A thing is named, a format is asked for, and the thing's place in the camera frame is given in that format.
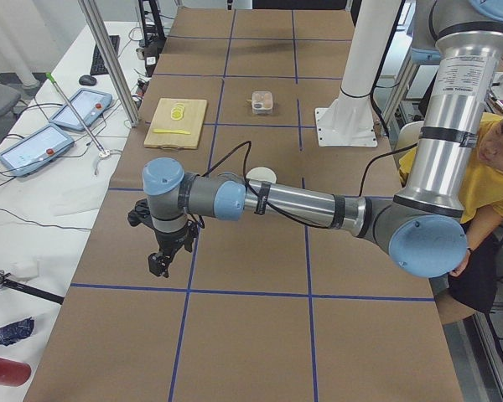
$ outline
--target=black pants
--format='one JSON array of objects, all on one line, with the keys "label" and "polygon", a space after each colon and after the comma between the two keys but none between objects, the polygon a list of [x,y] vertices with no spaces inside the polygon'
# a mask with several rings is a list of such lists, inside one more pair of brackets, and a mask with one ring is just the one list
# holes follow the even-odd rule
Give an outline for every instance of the black pants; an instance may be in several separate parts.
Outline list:
[{"label": "black pants", "polygon": [[[465,232],[469,228],[469,222],[462,227]],[[497,251],[497,238],[490,234],[473,251],[466,269],[460,276],[448,275],[449,293],[453,299],[479,312],[490,312],[497,292]]]}]

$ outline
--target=brown table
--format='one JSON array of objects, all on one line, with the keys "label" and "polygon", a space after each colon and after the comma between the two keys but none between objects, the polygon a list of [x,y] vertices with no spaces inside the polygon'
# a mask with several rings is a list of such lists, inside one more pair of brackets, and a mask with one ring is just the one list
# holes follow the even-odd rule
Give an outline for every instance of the brown table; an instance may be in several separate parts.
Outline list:
[{"label": "brown table", "polygon": [[[462,400],[428,281],[376,246],[279,216],[207,219],[164,279],[148,273],[153,233],[127,223],[147,161],[203,173],[245,140],[248,168],[279,183],[357,194],[388,140],[320,148],[314,130],[352,34],[345,11],[179,10],[27,402]],[[273,93],[272,115],[252,114],[254,90]],[[198,150],[143,147],[160,97],[208,100]],[[243,155],[217,172],[240,173]],[[398,189],[382,158],[365,195]]]}]

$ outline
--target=tablet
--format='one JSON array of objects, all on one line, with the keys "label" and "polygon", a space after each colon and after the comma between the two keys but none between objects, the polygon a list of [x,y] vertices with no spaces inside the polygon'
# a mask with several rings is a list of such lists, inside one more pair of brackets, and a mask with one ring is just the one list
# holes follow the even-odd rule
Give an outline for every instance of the tablet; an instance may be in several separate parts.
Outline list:
[{"label": "tablet", "polygon": [[74,143],[65,131],[48,124],[0,152],[0,162],[13,176],[27,176],[69,151]]},{"label": "tablet", "polygon": [[[111,95],[97,90],[80,88],[71,96],[69,101],[76,111],[78,111],[78,114],[82,116],[82,120],[84,120],[86,126],[89,127],[110,106]],[[67,105],[61,106],[49,118],[49,123],[74,131],[84,131],[84,127]]]}]

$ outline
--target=black tripod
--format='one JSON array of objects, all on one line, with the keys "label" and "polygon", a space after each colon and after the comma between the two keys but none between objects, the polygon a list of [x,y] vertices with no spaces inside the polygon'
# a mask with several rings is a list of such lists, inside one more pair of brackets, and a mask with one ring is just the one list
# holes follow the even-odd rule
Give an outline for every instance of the black tripod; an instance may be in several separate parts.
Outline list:
[{"label": "black tripod", "polygon": [[24,285],[22,283],[18,283],[16,281],[12,281],[8,279],[8,276],[11,274],[6,274],[4,271],[0,270],[0,289],[4,286],[10,289],[14,289],[15,291],[21,291],[22,293],[28,293],[29,295],[41,297],[42,299],[52,301],[54,303],[61,304],[64,301],[62,296],[58,296],[52,293],[48,293],[47,291],[42,291],[35,287],[31,287],[28,285]]}]

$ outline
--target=person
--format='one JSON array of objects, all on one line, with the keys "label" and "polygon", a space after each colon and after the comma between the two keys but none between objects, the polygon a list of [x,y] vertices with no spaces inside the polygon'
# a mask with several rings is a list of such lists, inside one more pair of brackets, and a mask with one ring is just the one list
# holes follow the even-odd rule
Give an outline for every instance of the person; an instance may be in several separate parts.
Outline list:
[{"label": "person", "polygon": [[[406,185],[416,148],[399,160],[402,185]],[[475,149],[472,150],[459,190],[464,206],[460,223],[468,240],[464,260],[448,274],[449,288],[435,296],[442,324],[475,313],[488,313],[497,292],[494,230],[503,221],[503,116],[483,113]]]}]

